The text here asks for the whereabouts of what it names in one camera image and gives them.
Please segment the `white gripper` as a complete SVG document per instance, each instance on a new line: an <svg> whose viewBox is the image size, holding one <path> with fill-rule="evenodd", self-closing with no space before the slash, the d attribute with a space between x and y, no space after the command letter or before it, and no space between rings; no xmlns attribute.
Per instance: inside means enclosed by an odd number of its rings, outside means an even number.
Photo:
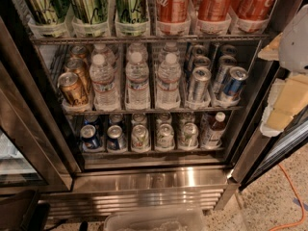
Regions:
<svg viewBox="0 0 308 231"><path fill-rule="evenodd" d="M259 53L265 61L278 61L290 71L302 73L272 84L268 106L264 109L260 131L276 137L308 105L308 5L304 5L282 34L277 35Z"/></svg>

